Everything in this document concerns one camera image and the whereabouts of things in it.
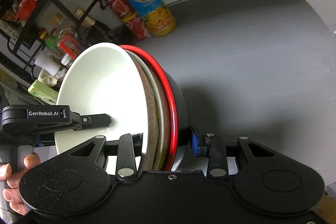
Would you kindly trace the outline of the person's left hand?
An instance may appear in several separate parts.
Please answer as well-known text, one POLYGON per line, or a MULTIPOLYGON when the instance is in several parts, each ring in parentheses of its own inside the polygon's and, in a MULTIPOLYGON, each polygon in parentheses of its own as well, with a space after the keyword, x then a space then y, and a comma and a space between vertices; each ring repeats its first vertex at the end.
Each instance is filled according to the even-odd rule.
POLYGON ((1 164, 1 181, 5 181, 9 187, 2 191, 3 197, 11 209, 20 215, 26 215, 28 213, 19 194, 20 180, 27 171, 39 165, 41 160, 38 154, 31 153, 24 158, 23 163, 25 168, 17 173, 13 173, 10 164, 1 164))

